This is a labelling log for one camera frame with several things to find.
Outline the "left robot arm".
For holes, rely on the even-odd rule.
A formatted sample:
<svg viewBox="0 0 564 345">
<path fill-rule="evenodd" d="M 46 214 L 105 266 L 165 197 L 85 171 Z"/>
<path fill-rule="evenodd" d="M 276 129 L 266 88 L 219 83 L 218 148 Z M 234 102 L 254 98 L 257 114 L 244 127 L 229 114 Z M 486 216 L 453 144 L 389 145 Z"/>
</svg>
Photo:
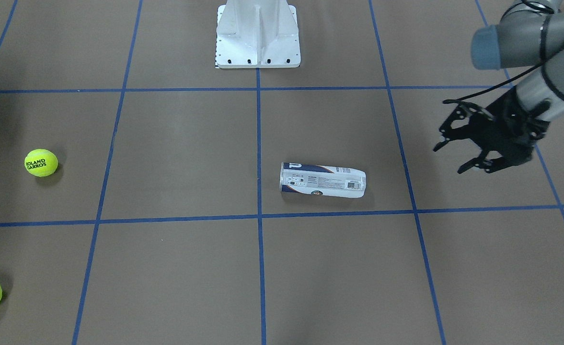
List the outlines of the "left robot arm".
<svg viewBox="0 0 564 345">
<path fill-rule="evenodd" d="M 477 157 L 457 172 L 494 173 L 530 161 L 538 140 L 564 115 L 564 11 L 560 0 L 515 0 L 499 23 L 477 30 L 472 63 L 478 70 L 527 67 L 518 84 L 486 107 L 472 95 L 445 100 L 455 109 L 439 127 L 434 151 L 455 140 L 471 140 Z"/>
</svg>

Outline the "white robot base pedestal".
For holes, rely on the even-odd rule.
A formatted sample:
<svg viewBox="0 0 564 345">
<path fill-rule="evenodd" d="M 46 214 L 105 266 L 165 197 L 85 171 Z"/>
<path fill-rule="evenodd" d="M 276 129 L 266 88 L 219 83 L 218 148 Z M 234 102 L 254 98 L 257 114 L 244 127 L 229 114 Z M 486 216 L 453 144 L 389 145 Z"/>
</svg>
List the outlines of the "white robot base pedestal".
<svg viewBox="0 0 564 345">
<path fill-rule="evenodd" d="M 228 0 L 217 15 L 216 68 L 301 65 L 297 9 L 286 0 Z"/>
</svg>

